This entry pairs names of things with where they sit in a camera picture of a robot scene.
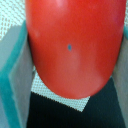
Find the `gripper grey teal right finger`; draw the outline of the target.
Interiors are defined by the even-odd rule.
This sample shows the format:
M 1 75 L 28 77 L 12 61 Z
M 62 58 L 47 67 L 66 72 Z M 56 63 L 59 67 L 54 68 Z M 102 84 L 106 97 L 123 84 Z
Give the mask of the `gripper grey teal right finger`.
M 124 27 L 120 52 L 112 78 L 125 127 L 128 128 L 128 26 Z

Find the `gripper grey teal left finger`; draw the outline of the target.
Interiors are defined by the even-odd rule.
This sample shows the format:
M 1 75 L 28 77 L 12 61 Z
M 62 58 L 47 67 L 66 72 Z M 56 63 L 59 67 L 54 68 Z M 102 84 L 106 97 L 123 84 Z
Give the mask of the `gripper grey teal left finger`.
M 26 128 L 33 62 L 26 22 L 9 29 L 0 42 L 0 128 Z

